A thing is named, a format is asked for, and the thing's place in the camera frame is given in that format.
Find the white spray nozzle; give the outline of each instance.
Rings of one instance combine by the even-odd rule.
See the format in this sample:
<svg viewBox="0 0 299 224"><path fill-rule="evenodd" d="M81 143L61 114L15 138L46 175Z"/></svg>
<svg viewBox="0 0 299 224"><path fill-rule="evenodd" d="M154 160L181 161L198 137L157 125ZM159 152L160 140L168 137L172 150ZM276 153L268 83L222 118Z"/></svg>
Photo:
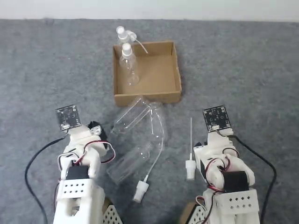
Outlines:
<svg viewBox="0 0 299 224"><path fill-rule="evenodd" d="M196 163L194 160L186 160L187 180L195 179Z"/></svg>
<svg viewBox="0 0 299 224"><path fill-rule="evenodd" d="M143 199L145 192L148 190L149 184L143 181L139 181L136 187L136 193L133 200L137 203L140 203Z"/></svg>
<svg viewBox="0 0 299 224"><path fill-rule="evenodd" d="M124 43L122 45L122 56L124 58L128 58L133 54L132 48L131 48L131 44L129 43Z"/></svg>
<svg viewBox="0 0 299 224"><path fill-rule="evenodd" d="M126 43L130 40L130 36L128 35L128 32L125 30L124 27L122 26L117 27L116 32L121 42Z"/></svg>

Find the perforated plastic part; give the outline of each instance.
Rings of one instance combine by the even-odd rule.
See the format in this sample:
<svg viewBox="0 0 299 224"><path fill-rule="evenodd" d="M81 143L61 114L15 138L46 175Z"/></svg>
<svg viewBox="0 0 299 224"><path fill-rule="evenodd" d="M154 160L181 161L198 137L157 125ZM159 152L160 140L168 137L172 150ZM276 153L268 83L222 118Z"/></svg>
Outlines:
<svg viewBox="0 0 299 224"><path fill-rule="evenodd" d="M92 179L64 180L59 184L57 199L89 197L93 191Z"/></svg>
<svg viewBox="0 0 299 224"><path fill-rule="evenodd" d="M122 224L114 205L109 205L103 216L103 224Z"/></svg>
<svg viewBox="0 0 299 224"><path fill-rule="evenodd" d="M259 211L255 189L220 194L215 199L222 214L242 214Z"/></svg>
<svg viewBox="0 0 299 224"><path fill-rule="evenodd" d="M198 205L196 206L188 224L198 224L198 222L203 221L205 218L206 218L205 209L201 205Z"/></svg>

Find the cardboard box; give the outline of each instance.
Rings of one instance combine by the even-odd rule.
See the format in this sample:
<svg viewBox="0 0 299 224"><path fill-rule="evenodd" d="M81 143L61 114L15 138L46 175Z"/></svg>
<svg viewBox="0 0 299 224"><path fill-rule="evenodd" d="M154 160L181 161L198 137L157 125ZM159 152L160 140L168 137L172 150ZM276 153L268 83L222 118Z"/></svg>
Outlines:
<svg viewBox="0 0 299 224"><path fill-rule="evenodd" d="M120 67L121 47L113 47L114 99L118 106L127 106L137 96L162 103L177 103L181 99L182 84L174 43L144 42L132 44L136 55L140 81L135 86L127 84L125 70Z"/></svg>
<svg viewBox="0 0 299 224"><path fill-rule="evenodd" d="M185 207L181 217L179 218L179 224L187 224L196 208L197 204L195 202L190 202Z"/></svg>

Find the black wire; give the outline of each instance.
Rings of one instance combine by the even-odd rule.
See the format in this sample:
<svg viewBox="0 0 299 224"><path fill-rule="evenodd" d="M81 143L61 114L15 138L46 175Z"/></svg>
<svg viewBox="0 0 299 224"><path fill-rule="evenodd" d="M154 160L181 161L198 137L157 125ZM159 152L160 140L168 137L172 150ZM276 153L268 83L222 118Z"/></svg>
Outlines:
<svg viewBox="0 0 299 224"><path fill-rule="evenodd" d="M205 224L205 223L208 221L208 219L209 219L209 217L210 217L210 215L211 215L212 208L213 208L213 204L214 204L214 196L215 196L216 193L217 193L217 192L214 192L213 195L212 195L212 202L211 202L211 207L210 207L209 213L207 214L207 216L206 216L206 218L204 219L204 221L202 222L202 224Z"/></svg>
<svg viewBox="0 0 299 224"><path fill-rule="evenodd" d="M241 145L243 145L245 148L247 148L250 152L252 152L258 158L260 158L261 160L263 160L273 170L273 178L272 178L272 181L271 181L271 183L270 183L270 185L268 187L268 190L267 190L267 193L266 193L266 197L265 197L265 200L263 202L263 208L262 208L261 216L260 216L260 224L263 224L263 220L264 220L264 217L265 217L265 213L266 213L266 209L267 209L267 204L268 204L269 196L270 196L270 193L272 191L273 185L274 185L274 183L276 181L276 177L277 177L276 169L272 165L272 163L270 163L268 160L266 160L264 157L262 157L256 151L254 151L253 149L251 149L248 145L246 145L244 142L242 142L237 136L235 136L235 135L228 135L227 137L229 137L229 138L235 138Z"/></svg>
<svg viewBox="0 0 299 224"><path fill-rule="evenodd" d="M42 203L39 201L39 199L37 198L37 196L35 195L35 193L33 192L30 184L29 184L29 181L28 181L28 170L31 166L31 164L33 163L33 161L36 159L36 157L43 151L45 150L46 148L48 148L49 146L51 145L54 145L56 144L57 142L65 139L66 135L63 137L63 138L60 138L60 139L56 139L50 143L48 143L47 145L45 145L42 149L40 149L37 153L34 154L34 156L31 158L31 160L29 161L28 165L26 166L26 169L25 169L25 183L26 183L26 186L29 190L29 192L31 193L31 195L33 196L34 200L37 202L38 206L40 207L41 211L42 211L42 214L43 214L43 222L45 224L48 224L48 219L47 219L47 214L46 214L46 211L45 211L45 208L43 207Z"/></svg>
<svg viewBox="0 0 299 224"><path fill-rule="evenodd" d="M56 211L56 196L57 196L57 190L58 190L58 186L60 183L57 183L56 187L55 187L55 191L54 191L54 212Z"/></svg>

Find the white wall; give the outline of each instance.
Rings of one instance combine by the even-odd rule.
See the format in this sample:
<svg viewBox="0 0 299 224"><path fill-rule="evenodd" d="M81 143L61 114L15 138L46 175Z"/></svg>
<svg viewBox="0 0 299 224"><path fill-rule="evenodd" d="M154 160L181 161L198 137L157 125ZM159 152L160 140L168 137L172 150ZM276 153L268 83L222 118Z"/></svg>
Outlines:
<svg viewBox="0 0 299 224"><path fill-rule="evenodd" d="M299 0L0 0L0 18L45 17L299 21Z"/></svg>

